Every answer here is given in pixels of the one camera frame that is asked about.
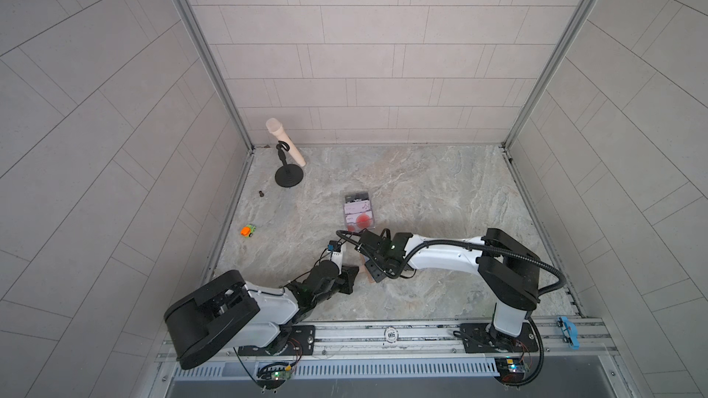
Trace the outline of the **clear acrylic card holder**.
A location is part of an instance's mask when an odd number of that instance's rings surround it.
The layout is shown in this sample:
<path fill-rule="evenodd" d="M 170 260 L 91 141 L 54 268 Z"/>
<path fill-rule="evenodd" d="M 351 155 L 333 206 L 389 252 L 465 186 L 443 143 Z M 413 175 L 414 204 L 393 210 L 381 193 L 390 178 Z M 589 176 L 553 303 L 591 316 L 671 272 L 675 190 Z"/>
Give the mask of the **clear acrylic card holder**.
<path fill-rule="evenodd" d="M 375 226 L 372 200 L 368 192 L 349 193 L 344 201 L 345 227 L 349 232 L 370 230 Z"/>

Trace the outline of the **pink leather card wallet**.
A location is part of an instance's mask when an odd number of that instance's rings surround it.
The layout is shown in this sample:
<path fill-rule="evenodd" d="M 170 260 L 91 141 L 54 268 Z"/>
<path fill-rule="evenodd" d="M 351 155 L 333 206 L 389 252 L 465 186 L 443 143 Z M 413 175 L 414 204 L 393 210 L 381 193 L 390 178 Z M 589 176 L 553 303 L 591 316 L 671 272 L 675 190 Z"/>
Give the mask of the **pink leather card wallet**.
<path fill-rule="evenodd" d="M 360 255 L 360 258 L 361 258 L 361 266 L 360 266 L 361 272 L 366 276 L 366 279 L 368 280 L 368 282 L 370 284 L 375 285 L 376 282 L 375 282 L 374 278 L 372 277 L 372 274 L 369 272 L 369 269 L 367 268 L 368 267 L 367 266 L 367 263 L 368 263 L 367 257 Z"/>

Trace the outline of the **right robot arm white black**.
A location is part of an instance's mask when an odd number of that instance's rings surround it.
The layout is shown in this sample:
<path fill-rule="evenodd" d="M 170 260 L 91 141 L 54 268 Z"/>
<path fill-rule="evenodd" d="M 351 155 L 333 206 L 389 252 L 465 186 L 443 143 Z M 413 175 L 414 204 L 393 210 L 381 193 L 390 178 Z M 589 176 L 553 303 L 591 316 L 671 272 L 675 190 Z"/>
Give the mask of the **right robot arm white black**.
<path fill-rule="evenodd" d="M 347 242 L 366 258 L 376 280 L 403 278 L 409 271 L 444 269 L 480 276 L 496 297 L 492 322 L 479 336 L 465 329 L 458 337 L 476 349 L 514 351 L 534 335 L 531 315 L 540 298 L 565 284 L 564 275 L 498 228 L 472 239 L 432 239 L 389 230 L 353 232 Z"/>

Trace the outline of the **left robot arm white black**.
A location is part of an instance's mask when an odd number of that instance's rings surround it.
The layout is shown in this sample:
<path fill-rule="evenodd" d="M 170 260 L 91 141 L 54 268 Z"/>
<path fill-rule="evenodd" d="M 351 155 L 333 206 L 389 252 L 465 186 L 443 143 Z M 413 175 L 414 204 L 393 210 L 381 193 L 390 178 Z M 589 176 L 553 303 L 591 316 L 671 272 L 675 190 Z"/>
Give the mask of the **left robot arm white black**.
<path fill-rule="evenodd" d="M 278 352 L 293 326 L 335 294 L 350 295 L 360 269 L 326 260 L 316 263 L 304 282 L 281 289 L 247 282 L 230 270 L 177 300 L 164 313 L 182 369 L 194 369 L 225 346 L 255 346 Z"/>

